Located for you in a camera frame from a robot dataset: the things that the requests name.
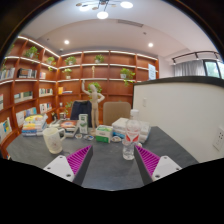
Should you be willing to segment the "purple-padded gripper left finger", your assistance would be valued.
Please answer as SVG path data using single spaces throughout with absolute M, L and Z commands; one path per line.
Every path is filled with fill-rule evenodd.
M 44 170 L 81 186 L 92 156 L 93 146 L 89 145 L 68 156 L 57 156 Z

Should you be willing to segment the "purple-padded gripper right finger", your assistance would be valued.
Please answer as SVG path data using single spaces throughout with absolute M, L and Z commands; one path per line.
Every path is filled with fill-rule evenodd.
M 134 156 L 145 185 L 181 170 L 167 155 L 159 157 L 140 146 L 134 148 Z

